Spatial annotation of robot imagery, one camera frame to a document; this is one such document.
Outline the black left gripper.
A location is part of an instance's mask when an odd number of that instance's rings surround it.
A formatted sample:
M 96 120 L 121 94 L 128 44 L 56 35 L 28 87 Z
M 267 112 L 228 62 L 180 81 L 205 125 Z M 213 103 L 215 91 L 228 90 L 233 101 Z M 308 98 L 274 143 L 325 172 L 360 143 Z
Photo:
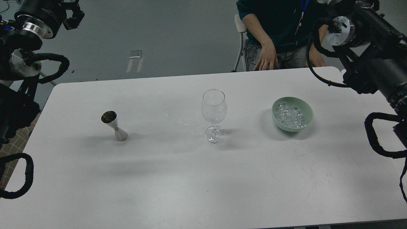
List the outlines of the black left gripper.
M 67 17 L 66 11 L 72 11 Z M 85 13 L 80 9 L 79 2 L 63 0 L 25 0 L 14 14 L 16 22 L 22 24 L 22 30 L 31 32 L 39 38 L 53 39 L 56 37 L 62 22 L 66 30 L 77 29 Z

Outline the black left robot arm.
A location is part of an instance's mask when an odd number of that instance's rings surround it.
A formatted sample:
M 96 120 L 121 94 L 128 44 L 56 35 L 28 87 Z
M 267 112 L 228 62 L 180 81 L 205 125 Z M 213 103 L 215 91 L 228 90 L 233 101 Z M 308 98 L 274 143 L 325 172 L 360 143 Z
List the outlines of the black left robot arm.
M 55 38 L 61 26 L 76 29 L 84 16 L 78 0 L 22 0 L 14 19 L 1 19 L 1 145 L 40 113 L 34 100 L 38 84 L 52 82 L 68 70 L 65 56 L 37 52 L 43 40 Z

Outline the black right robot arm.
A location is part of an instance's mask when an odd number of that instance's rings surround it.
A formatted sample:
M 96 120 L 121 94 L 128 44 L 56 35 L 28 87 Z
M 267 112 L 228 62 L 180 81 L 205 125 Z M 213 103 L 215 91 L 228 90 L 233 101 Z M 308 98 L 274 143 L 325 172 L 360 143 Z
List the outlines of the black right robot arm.
M 371 148 L 379 155 L 406 158 L 407 152 L 386 151 L 378 142 L 375 119 L 393 121 L 394 133 L 406 146 L 406 35 L 378 14 L 378 0 L 319 0 L 329 17 L 317 19 L 306 50 L 308 68 L 328 86 L 350 87 L 359 94 L 380 91 L 395 114 L 371 113 L 364 122 Z M 338 58 L 345 67 L 343 83 L 320 77 L 313 69 L 311 46 L 329 58 Z

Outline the person's right hand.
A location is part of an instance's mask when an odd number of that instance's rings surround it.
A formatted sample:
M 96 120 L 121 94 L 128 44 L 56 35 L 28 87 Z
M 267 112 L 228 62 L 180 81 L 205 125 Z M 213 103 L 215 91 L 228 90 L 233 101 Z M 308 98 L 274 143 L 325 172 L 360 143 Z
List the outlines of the person's right hand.
M 253 67 L 254 71 L 265 71 L 279 69 L 279 61 L 277 58 L 276 49 L 273 43 L 264 43 L 261 45 L 259 60 Z

